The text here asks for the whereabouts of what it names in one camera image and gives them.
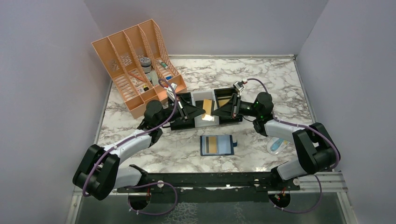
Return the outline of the blue leather card holder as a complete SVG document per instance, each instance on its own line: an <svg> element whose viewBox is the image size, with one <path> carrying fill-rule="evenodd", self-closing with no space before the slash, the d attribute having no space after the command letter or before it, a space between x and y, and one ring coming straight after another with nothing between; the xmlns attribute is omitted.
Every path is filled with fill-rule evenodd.
<svg viewBox="0 0 396 224"><path fill-rule="evenodd" d="M201 156L227 156L234 155L234 148L238 146L238 141L232 135L201 135L200 155Z"/></svg>

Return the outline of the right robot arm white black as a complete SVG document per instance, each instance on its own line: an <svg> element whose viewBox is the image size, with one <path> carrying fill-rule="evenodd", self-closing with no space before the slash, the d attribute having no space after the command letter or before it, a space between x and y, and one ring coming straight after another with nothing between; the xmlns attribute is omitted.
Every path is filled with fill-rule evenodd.
<svg viewBox="0 0 396 224"><path fill-rule="evenodd" d="M323 124L317 122L308 126L286 122L274 117L273 108L272 96L266 92L259 93L252 103L242 101L234 93L230 100L212 114L230 119L238 116L253 117L252 124L258 134L294 143L297 157L271 170L275 181L313 175L338 165L340 153Z"/></svg>

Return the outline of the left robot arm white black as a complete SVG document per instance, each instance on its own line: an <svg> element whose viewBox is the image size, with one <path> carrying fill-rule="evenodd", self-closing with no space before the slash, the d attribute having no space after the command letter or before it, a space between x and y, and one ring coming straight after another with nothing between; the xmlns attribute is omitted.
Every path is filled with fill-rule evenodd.
<svg viewBox="0 0 396 224"><path fill-rule="evenodd" d="M105 199L113 189L136 186L142 171L135 167L119 168L119 165L137 152L150 148L162 135L161 127L176 119L190 120L205 114L205 110L177 97L168 108L159 100L146 105L144 119L126 138L101 147L91 145L80 162L72 183L81 188L84 196Z"/></svg>

